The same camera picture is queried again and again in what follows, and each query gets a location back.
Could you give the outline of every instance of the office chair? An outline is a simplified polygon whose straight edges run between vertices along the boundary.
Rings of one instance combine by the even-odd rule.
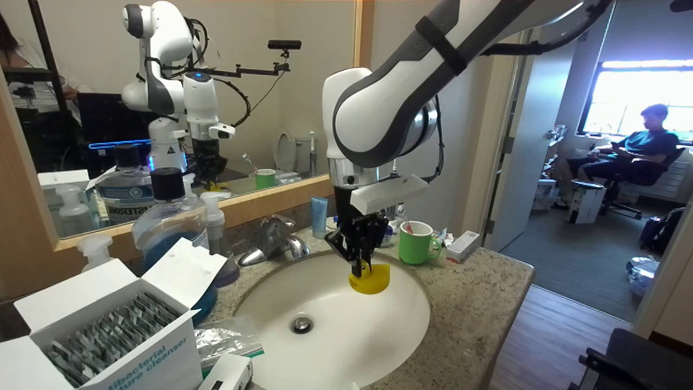
[[[620,203],[620,186],[623,183],[637,185],[637,186],[655,185],[657,179],[662,179],[662,173],[674,165],[676,159],[682,156],[685,149],[687,148],[676,148],[676,152],[662,165],[637,162],[644,170],[634,167],[634,170],[625,170],[623,173],[607,179],[607,183],[604,183],[607,196],[604,196],[604,204],[602,204],[602,214],[607,214],[608,208],[615,208],[615,211],[632,213],[634,220],[641,220],[643,213],[637,207]]]

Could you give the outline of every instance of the faucet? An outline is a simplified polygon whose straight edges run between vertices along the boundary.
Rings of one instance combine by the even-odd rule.
[[[240,266],[260,265],[282,253],[283,260],[300,260],[308,257],[304,244],[292,237],[292,222],[280,214],[260,222],[258,247],[238,258]]]

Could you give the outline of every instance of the yellow cup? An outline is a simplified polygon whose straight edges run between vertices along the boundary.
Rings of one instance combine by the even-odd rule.
[[[274,170],[258,170],[255,171],[255,188],[270,188],[276,186],[276,171]]]

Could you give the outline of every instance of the floor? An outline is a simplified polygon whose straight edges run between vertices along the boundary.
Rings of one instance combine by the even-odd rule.
[[[578,385],[578,355],[604,351],[615,328],[630,326],[573,300],[531,287],[504,341],[492,390],[565,390]]]
[[[573,225],[565,211],[534,213],[502,253],[533,265],[534,285],[632,321],[639,300],[630,292],[625,263],[650,257],[639,247],[644,220],[611,211],[591,225]]]

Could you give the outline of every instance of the wooden floor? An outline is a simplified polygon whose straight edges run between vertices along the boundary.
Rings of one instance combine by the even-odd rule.
[[[565,390],[578,385],[578,355],[587,348],[604,351],[617,317],[531,287],[504,341],[492,378],[492,390]]]

